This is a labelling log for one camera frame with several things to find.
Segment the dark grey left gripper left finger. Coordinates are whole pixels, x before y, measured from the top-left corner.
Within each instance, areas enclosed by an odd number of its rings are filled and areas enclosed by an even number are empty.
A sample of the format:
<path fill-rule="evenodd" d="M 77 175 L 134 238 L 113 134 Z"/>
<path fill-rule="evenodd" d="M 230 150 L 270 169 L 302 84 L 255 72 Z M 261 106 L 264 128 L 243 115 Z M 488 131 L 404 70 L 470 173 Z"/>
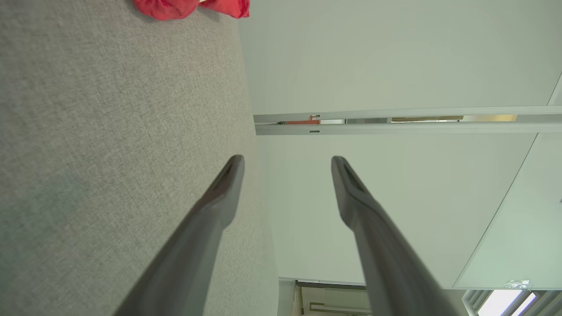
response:
<path fill-rule="evenodd" d="M 117 316 L 201 316 L 225 228 L 233 222 L 245 160 L 231 156 L 115 312 Z"/>

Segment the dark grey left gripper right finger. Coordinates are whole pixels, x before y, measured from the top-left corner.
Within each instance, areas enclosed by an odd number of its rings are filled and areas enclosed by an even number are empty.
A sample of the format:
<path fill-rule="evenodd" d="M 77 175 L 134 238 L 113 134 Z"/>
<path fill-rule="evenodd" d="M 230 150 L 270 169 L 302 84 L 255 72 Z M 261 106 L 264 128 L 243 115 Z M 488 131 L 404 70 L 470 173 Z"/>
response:
<path fill-rule="evenodd" d="M 357 243 L 374 316 L 455 316 L 455 308 L 349 162 L 331 159 L 339 213 Z"/>

